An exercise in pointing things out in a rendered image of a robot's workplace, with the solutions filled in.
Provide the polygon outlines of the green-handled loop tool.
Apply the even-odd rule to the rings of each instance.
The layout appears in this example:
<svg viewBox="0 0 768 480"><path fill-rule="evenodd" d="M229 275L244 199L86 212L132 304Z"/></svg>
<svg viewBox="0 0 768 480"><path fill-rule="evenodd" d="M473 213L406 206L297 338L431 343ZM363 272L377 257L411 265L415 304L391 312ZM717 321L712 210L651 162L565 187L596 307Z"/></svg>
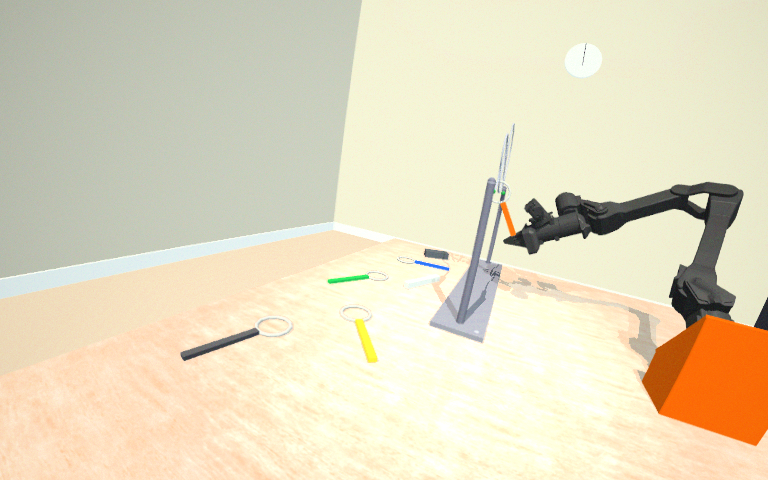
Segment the green-handled loop tool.
<svg viewBox="0 0 768 480"><path fill-rule="evenodd" d="M386 276L386 278L373 278L370 277L369 273L380 273ZM343 277L343 278L335 278L335 279L329 279L328 283L331 284L337 284L337 283L344 283L344 282L351 282L351 281L358 281L358 280L365 280L365 279L372 279L377 281L383 281L388 279L388 275L384 272L380 271L368 271L365 273L366 275L359 275L359 276L351 276L351 277Z"/></svg>

